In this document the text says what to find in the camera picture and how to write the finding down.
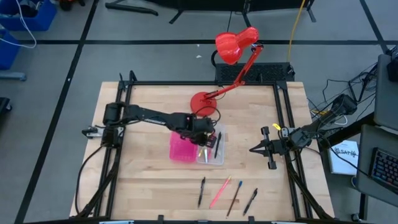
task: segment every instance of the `aluminum frame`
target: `aluminum frame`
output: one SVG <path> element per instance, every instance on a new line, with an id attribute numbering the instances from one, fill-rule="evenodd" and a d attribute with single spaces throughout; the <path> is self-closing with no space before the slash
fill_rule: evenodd
<path id="1" fill-rule="evenodd" d="M 128 81 L 124 81 L 121 80 L 119 81 L 119 85 L 118 85 L 118 92 L 116 94 L 116 101 L 121 101 L 121 97 L 123 94 L 123 91 L 126 91 L 126 97 L 125 97 L 125 102 L 130 102 L 131 99 L 131 93 L 132 93 L 132 87 L 134 85 L 216 85 L 216 86 L 220 86 L 220 85 L 230 85 L 232 84 L 232 82 L 222 82 L 222 84 L 220 82 L 218 82 L 217 80 L 214 81 L 137 81 L 137 78 L 135 77 L 135 75 L 131 72 L 130 73 L 130 79 Z M 277 108 L 277 116 L 278 116 L 278 122 L 281 126 L 285 126 L 284 123 L 284 116 L 283 116 L 283 111 L 282 111 L 282 104 L 280 102 L 280 91 L 282 90 L 282 94 L 284 96 L 284 101 L 285 101 L 285 105 L 286 105 L 286 110 L 287 110 L 287 119 L 289 121 L 289 125 L 291 127 L 294 127 L 294 118 L 293 118 L 293 113 L 292 113 L 292 108 L 290 105 L 290 99 L 289 99 L 289 92 L 287 89 L 287 84 L 285 81 L 282 82 L 246 82 L 246 85 L 253 85 L 253 86 L 271 86 L 273 88 L 274 91 L 274 96 L 275 96 L 275 105 Z M 123 139 L 124 139 L 124 135 L 122 135 L 121 137 L 121 142 L 123 144 Z M 102 167 L 102 172 L 101 172 L 101 178 L 99 181 L 99 184 L 101 185 L 102 183 L 104 183 L 105 178 L 107 177 L 107 172 L 108 172 L 108 168 L 109 168 L 109 164 L 111 162 L 111 153 L 112 150 L 116 150 L 115 153 L 115 159 L 117 159 L 118 161 L 114 161 L 114 163 L 118 163 L 120 162 L 120 158 L 121 158 L 121 152 L 122 152 L 122 148 L 123 146 L 120 145 L 120 147 L 118 148 L 107 148 L 106 149 L 106 153 L 104 156 L 104 162 L 103 162 L 103 167 Z M 297 170 L 298 170 L 298 174 L 300 176 L 300 180 L 306 185 L 306 181 L 305 181 L 305 175 L 304 175 L 304 170 L 303 170 L 303 165 L 302 165 L 302 159 L 300 157 L 299 153 L 296 153 L 295 156 L 297 156 L 296 162 L 297 162 Z M 290 154 L 285 156 L 285 161 L 286 161 L 286 169 L 287 169 L 287 165 L 289 164 L 289 162 L 291 161 L 291 157 Z M 69 220 L 54 220 L 54 221 L 48 221 L 48 222 L 39 222 L 39 223 L 48 223 L 48 224 L 61 224 L 61 223 L 84 223 L 84 224 L 88 224 L 88 223 L 95 223 L 95 224 L 101 224 L 104 222 L 110 222 L 112 221 L 111 219 L 111 215 L 112 215 L 112 209 L 113 209 L 113 202 L 114 202 L 114 195 L 115 195 L 115 191 L 116 191 L 116 184 L 117 184 L 117 179 L 118 179 L 118 169 L 116 171 L 116 175 L 112 178 L 112 181 L 109 183 L 109 197 L 108 197 L 108 201 L 106 202 L 106 212 L 105 212 L 105 216 L 100 216 L 100 210 L 101 210 L 101 206 L 102 206 L 102 198 L 103 198 L 103 193 L 102 196 L 98 199 L 96 205 L 93 207 L 93 216 L 92 217 L 88 217 L 88 215 L 85 215 L 84 217 L 75 217 L 75 218 L 71 218 Z M 294 216 L 295 216 L 295 220 L 296 222 L 318 222 L 320 220 L 314 220 L 312 217 L 312 209 L 309 205 L 309 203 L 307 202 L 307 200 L 304 199 L 304 204 L 305 204 L 305 213 L 307 215 L 306 218 L 302 217 L 300 214 L 300 205 L 299 205 L 299 200 L 297 197 L 297 191 L 296 191 L 296 186 L 295 186 L 295 182 L 294 180 L 288 175 L 288 180 L 289 180 L 289 187 L 290 187 L 290 196 L 292 199 L 292 208 L 294 211 Z M 130 221 L 116 221 L 115 224 L 131 224 L 131 223 L 159 223 L 159 224 L 163 224 L 163 223 L 167 223 L 167 224 L 179 224 L 179 223 L 194 223 L 194 224 L 200 224 L 200 223 L 219 223 L 219 224 L 224 224 L 224 223 L 234 223 L 234 224 L 240 224 L 240 223 L 244 223 L 244 224 L 254 224 L 254 223 L 276 223 L 276 222 L 269 222 L 269 221 L 255 221 L 254 217 L 248 217 L 248 221 L 211 221 L 211 220 L 203 220 L 203 221 L 198 221 L 198 220 L 187 220 L 187 221 L 164 221 L 164 216 L 163 215 L 159 215 L 158 220 L 130 220 Z"/>
<path id="2" fill-rule="evenodd" d="M 132 92 L 132 86 L 134 85 L 220 85 L 221 83 L 218 82 L 217 80 L 215 81 L 137 81 L 136 77 L 132 77 L 129 81 L 119 81 L 119 86 L 118 86 L 118 92 L 116 94 L 116 101 L 121 101 L 121 95 L 123 93 L 124 87 L 127 83 L 127 93 L 126 93 L 126 99 L 125 102 L 130 102 L 131 99 L 131 92 Z M 232 82 L 222 82 L 223 85 L 229 85 L 232 84 Z M 277 108 L 277 115 L 278 115 L 278 122 L 281 126 L 285 126 L 284 123 L 284 116 L 282 112 L 282 105 L 280 102 L 280 96 L 279 96 L 279 89 L 282 90 L 283 96 L 284 96 L 284 101 L 287 109 L 287 119 L 289 121 L 289 125 L 291 127 L 294 127 L 294 119 L 293 119 L 293 113 L 292 113 L 292 108 L 290 105 L 290 100 L 289 100 L 289 92 L 287 89 L 287 84 L 286 82 L 263 82 L 263 83 L 258 83 L 258 82 L 246 82 L 246 85 L 256 85 L 256 86 L 272 86 L 274 90 L 274 96 L 275 96 L 275 105 Z M 101 179 L 99 184 L 101 185 L 104 181 L 104 178 L 106 177 L 106 172 L 109 167 L 110 161 L 110 154 L 111 154 L 112 149 L 106 149 L 106 154 L 104 157 L 104 163 L 102 167 L 102 172 L 101 172 Z M 303 181 L 303 183 L 306 185 L 305 181 L 305 174 L 304 174 L 304 169 L 303 169 L 303 164 L 302 164 L 302 159 L 300 157 L 299 153 L 295 153 L 295 156 L 297 156 L 297 170 L 298 174 Z M 290 155 L 285 156 L 285 161 L 286 164 L 291 161 Z M 110 183 L 110 188 L 109 188 L 109 198 L 108 202 L 106 204 L 106 213 L 105 213 L 105 218 L 106 219 L 111 219 L 111 212 L 113 208 L 113 200 L 114 200 L 114 195 L 115 195 L 115 190 L 116 190 L 116 181 L 117 181 L 117 175 L 114 177 L 113 181 Z M 292 208 L 294 210 L 294 215 L 295 219 L 297 220 L 298 218 L 301 218 L 300 214 L 300 205 L 299 205 L 299 200 L 297 197 L 297 191 L 295 187 L 295 183 L 292 180 L 292 178 L 289 176 L 289 187 L 290 187 L 290 196 L 292 198 Z M 100 210 L 102 206 L 102 198 L 99 199 L 97 205 L 95 206 L 94 210 L 94 217 L 100 217 Z M 310 204 L 307 202 L 306 199 L 304 199 L 304 205 L 305 205 L 305 213 L 307 218 L 313 218 L 312 215 L 312 209 Z"/>

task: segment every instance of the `pink pen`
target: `pink pen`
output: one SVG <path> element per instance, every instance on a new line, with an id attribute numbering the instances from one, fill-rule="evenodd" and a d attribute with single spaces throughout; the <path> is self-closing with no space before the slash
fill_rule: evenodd
<path id="1" fill-rule="evenodd" d="M 225 180 L 225 183 L 223 184 L 223 186 L 220 188 L 220 190 L 218 191 L 216 197 L 213 199 L 213 201 L 210 204 L 210 208 L 212 208 L 214 206 L 214 204 L 217 202 L 218 198 L 220 197 L 221 193 L 223 193 L 226 185 L 228 184 L 228 182 L 231 180 L 231 176 L 228 177 L 228 179 Z"/>

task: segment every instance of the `pen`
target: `pen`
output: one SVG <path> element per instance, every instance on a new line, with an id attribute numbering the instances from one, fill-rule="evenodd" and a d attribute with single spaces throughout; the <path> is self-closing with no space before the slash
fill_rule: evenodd
<path id="1" fill-rule="evenodd" d="M 236 196 L 238 195 L 238 192 L 239 192 L 239 189 L 241 188 L 241 186 L 242 186 L 242 180 L 239 181 L 239 185 L 238 185 L 238 188 L 236 189 L 234 199 L 232 199 L 231 206 L 229 207 L 228 213 L 226 214 L 226 217 L 225 217 L 225 218 L 228 218 L 229 213 L 231 212 L 232 206 L 233 206 L 234 203 L 235 203 Z"/>
<path id="2" fill-rule="evenodd" d="M 250 204 L 251 204 L 251 202 L 254 200 L 254 198 L 256 197 L 256 195 L 257 195 L 257 189 L 254 190 L 253 195 L 251 196 L 248 205 L 247 205 L 246 208 L 244 209 L 243 216 L 246 214 L 246 212 L 248 212 L 249 207 L 250 207 Z"/>
<path id="3" fill-rule="evenodd" d="M 223 184 L 223 186 L 220 188 L 220 190 L 218 191 L 216 197 L 213 199 L 213 201 L 210 204 L 210 208 L 212 208 L 214 206 L 214 204 L 217 202 L 218 198 L 220 197 L 221 193 L 223 193 L 226 185 L 228 184 L 228 182 L 231 180 L 232 176 L 229 176 L 226 180 L 225 183 Z"/>
<path id="4" fill-rule="evenodd" d="M 206 177 L 201 180 L 201 185 L 200 185 L 200 195 L 199 195 L 199 201 L 198 201 L 198 208 L 200 207 L 201 203 L 201 198 L 203 196 L 203 189 L 205 188 L 205 182 L 206 182 Z"/>
<path id="5" fill-rule="evenodd" d="M 221 132 L 218 133 L 218 138 L 217 138 L 217 145 L 216 145 L 216 153 L 214 153 L 214 158 L 216 159 L 217 157 L 217 152 L 218 152 L 218 144 L 220 143 L 221 140 Z"/>

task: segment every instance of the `blue pen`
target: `blue pen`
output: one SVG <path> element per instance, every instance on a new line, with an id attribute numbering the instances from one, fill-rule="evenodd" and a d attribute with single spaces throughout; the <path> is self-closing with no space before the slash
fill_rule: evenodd
<path id="1" fill-rule="evenodd" d="M 239 192 L 239 189 L 240 189 L 241 186 L 242 186 L 242 183 L 243 183 L 242 180 L 239 181 L 238 189 L 236 189 L 234 199 L 232 199 L 231 206 L 229 207 L 228 213 L 226 214 L 226 217 L 225 217 L 225 218 L 228 218 L 228 215 L 229 215 L 229 213 L 231 212 L 232 206 L 234 205 L 236 196 L 238 195 L 238 192 Z"/>

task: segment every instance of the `wooden tabletop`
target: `wooden tabletop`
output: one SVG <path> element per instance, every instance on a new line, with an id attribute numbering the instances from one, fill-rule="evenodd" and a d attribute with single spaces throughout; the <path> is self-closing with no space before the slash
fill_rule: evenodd
<path id="1" fill-rule="evenodd" d="M 102 125 L 105 105 L 114 102 L 116 82 L 101 86 L 93 124 Z M 199 91 L 214 91 L 217 86 L 134 86 L 130 104 L 165 113 L 190 111 L 190 98 Z M 290 102 L 296 126 L 311 122 L 302 83 L 288 83 Z M 284 119 L 287 115 L 280 92 Z M 277 139 L 272 127 L 278 123 L 274 93 L 271 86 L 240 86 L 227 92 L 218 102 L 225 125 L 225 156 L 222 166 L 179 164 L 169 159 L 170 131 L 150 123 L 137 123 L 125 131 L 112 219 L 156 220 L 225 220 L 229 205 L 240 180 L 243 185 L 228 220 L 247 220 L 254 215 L 261 220 L 294 220 L 289 183 L 282 157 L 275 156 L 278 168 L 269 170 L 267 158 L 249 152 L 262 140 L 260 128 L 270 126 L 270 138 Z M 100 145 L 100 139 L 88 140 L 85 158 Z M 318 150 L 315 142 L 310 146 Z M 103 149 L 89 160 L 81 175 L 78 204 L 80 210 L 98 188 L 103 165 Z M 320 156 L 310 150 L 302 151 L 303 167 L 309 191 L 329 215 L 333 216 L 330 194 L 323 173 Z M 216 205 L 209 209 L 211 200 L 232 175 Z M 200 183 L 206 177 L 201 207 L 198 206 Z M 253 191 L 258 195 L 245 217 L 243 210 Z M 304 217 L 302 196 L 297 188 L 301 214 Z M 75 214 L 72 206 L 71 215 Z"/>

